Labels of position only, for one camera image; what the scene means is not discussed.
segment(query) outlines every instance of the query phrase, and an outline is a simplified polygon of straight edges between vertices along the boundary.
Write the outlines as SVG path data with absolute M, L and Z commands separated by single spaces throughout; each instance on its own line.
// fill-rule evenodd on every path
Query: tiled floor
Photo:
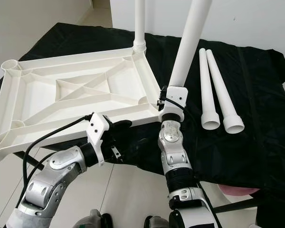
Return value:
M 83 21 L 83 25 L 112 27 L 108 0 L 94 0 L 94 10 Z M 49 150 L 34 149 L 32 155 L 38 160 Z M 21 192 L 21 160 L 10 155 L 0 162 L 0 228 L 10 216 Z M 213 206 L 227 204 L 216 184 L 203 183 Z M 148 215 L 168 218 L 170 209 L 165 177 L 142 171 L 130 165 L 93 166 L 73 181 L 68 187 L 51 228 L 72 227 L 90 209 L 113 216 L 116 228 L 142 228 Z M 218 214 L 223 228 L 247 228 L 254 223 L 255 210 L 239 210 Z

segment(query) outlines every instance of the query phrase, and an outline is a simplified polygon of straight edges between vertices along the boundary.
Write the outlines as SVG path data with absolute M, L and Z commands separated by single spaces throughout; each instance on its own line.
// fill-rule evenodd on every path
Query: black cable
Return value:
M 79 123 L 79 122 L 81 122 L 81 121 L 83 121 L 83 120 L 88 120 L 88 121 L 90 121 L 90 119 L 92 118 L 92 115 L 93 115 L 93 114 L 83 116 L 83 117 L 79 118 L 78 120 L 75 120 L 75 121 L 73 121 L 73 122 L 71 122 L 71 123 L 69 123 L 69 124 L 67 124 L 67 125 L 65 125 L 65 126 L 63 126 L 63 127 L 60 127 L 60 128 L 58 128 L 58 129 L 56 129 L 56 130 L 54 130 L 54 131 L 52 131 L 52 132 L 50 132 L 50 133 L 48 133 L 48 134 L 42 136 L 41 138 L 39 138 L 39 139 L 37 139 L 36 141 L 34 141 L 34 142 L 27 148 L 27 150 L 26 150 L 25 153 L 24 153 L 24 156 L 23 156 L 23 163 L 22 163 L 23 189 L 26 189 L 27 186 L 28 186 L 27 159 L 28 159 L 28 155 L 29 155 L 30 150 L 31 150 L 36 144 L 38 144 L 39 142 L 41 142 L 42 140 L 44 140 L 44 139 L 46 139 L 46 138 L 48 138 L 48 137 L 50 137 L 50 136 L 52 136 L 52 135 L 54 135 L 54 134 L 60 132 L 60 131 L 63 131 L 63 130 L 65 130 L 66 128 L 69 128 L 69 127 L 71 127 L 71 126 L 74 126 L 75 124 L 77 124 L 77 123 Z
M 195 121 L 193 115 L 191 114 L 191 112 L 189 112 L 189 110 L 188 110 L 187 108 L 181 106 L 179 103 L 177 103 L 177 102 L 175 102 L 175 101 L 173 101 L 173 100 L 171 100 L 171 99 L 169 99 L 169 98 L 163 97 L 162 99 L 163 99 L 164 101 L 170 102 L 171 104 L 174 104 L 175 106 L 178 106 L 181 110 L 185 111 L 186 114 L 188 114 L 188 116 L 190 117 L 190 119 L 193 121 L 194 125 L 197 127 L 197 123 L 196 123 L 196 121 Z
M 206 192 L 205 192 L 203 186 L 200 184 L 199 181 L 198 181 L 198 187 L 203 191 L 205 200 L 206 200 L 206 202 L 208 203 L 208 205 L 209 205 L 209 207 L 210 207 L 210 210 L 211 210 L 211 212 L 212 212 L 212 214 L 213 214 L 213 216 L 214 216 L 214 219 L 216 220 L 216 222 L 217 222 L 217 224 L 218 224 L 218 228 L 222 228 L 222 225 L 221 225 L 221 223 L 220 223 L 220 221 L 219 221 L 219 219 L 218 219 L 216 213 L 214 212 L 213 206 L 212 206 L 212 204 L 211 204 L 211 202 L 210 202 L 210 200 L 209 200 L 209 198 L 208 198 L 208 196 L 207 196 L 207 194 L 206 194 Z
M 40 166 L 47 158 L 49 158 L 50 156 L 52 156 L 54 153 L 56 153 L 56 152 L 53 152 L 53 153 L 48 154 L 47 156 L 45 156 L 43 159 L 41 159 L 41 160 L 36 164 L 36 166 L 33 168 L 33 170 L 30 172 L 30 174 L 29 174 L 29 176 L 28 176 L 28 181 L 30 181 L 30 179 L 32 178 L 32 176 L 33 176 L 33 174 L 35 173 L 35 171 L 39 168 L 39 166 Z M 26 191 L 26 189 L 23 187 L 22 192 L 21 192 L 20 197 L 19 197 L 19 200 L 18 200 L 18 202 L 17 202 L 15 208 L 17 208 L 17 207 L 19 206 L 19 204 L 20 204 L 20 202 L 21 202 L 21 200 L 22 200 L 22 197 L 23 197 L 25 191 Z

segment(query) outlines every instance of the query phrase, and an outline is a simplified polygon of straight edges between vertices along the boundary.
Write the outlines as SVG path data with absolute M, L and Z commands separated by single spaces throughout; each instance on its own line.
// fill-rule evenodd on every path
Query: black tablecloth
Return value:
M 133 45 L 133 38 L 134 33 L 125 30 L 58 23 L 20 60 L 129 48 Z M 156 80 L 160 87 L 167 85 L 180 38 L 146 34 L 145 39 L 146 57 Z M 199 48 L 212 50 L 245 129 L 235 135 L 227 134 L 223 124 L 214 131 L 202 129 L 197 52 L 185 83 L 189 91 L 187 107 L 197 124 L 186 116 L 182 124 L 184 147 L 196 176 L 214 183 L 261 188 L 272 197 L 285 199 L 283 55 L 274 50 L 205 40 L 200 40 Z M 214 98 L 222 122 L 215 93 Z M 124 155 L 125 163 L 162 174 L 157 146 L 159 129 L 160 123 L 151 123 L 116 135 L 117 147 Z M 63 149 L 85 140 L 60 143 L 52 148 Z

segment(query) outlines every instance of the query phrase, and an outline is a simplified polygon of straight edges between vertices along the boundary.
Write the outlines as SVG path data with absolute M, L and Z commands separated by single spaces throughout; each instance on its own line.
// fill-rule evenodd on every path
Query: white plastic pipe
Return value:
M 143 52 L 147 49 L 144 40 L 144 10 L 145 1 L 135 0 L 135 39 L 133 42 L 134 52 Z
M 177 52 L 170 86 L 184 86 L 212 0 L 192 0 Z
M 220 122 L 219 115 L 215 111 L 206 50 L 204 48 L 199 50 L 199 60 L 201 103 L 203 107 L 201 125 L 206 130 L 214 130 L 219 127 Z
M 218 65 L 214 59 L 212 51 L 207 50 L 206 54 L 215 91 L 218 95 L 219 105 L 224 116 L 223 124 L 225 130 L 229 134 L 239 133 L 244 130 L 243 121 L 241 117 L 237 115 L 237 112 L 232 104 L 229 93 L 226 89 L 224 80 L 222 78 L 222 75 L 220 74 Z

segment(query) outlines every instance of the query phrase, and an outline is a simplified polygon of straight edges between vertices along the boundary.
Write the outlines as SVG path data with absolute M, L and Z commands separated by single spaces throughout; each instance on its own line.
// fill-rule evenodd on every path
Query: pink object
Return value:
M 245 196 L 260 190 L 254 188 L 232 187 L 223 184 L 219 184 L 218 187 L 225 195 L 230 195 L 230 196 Z

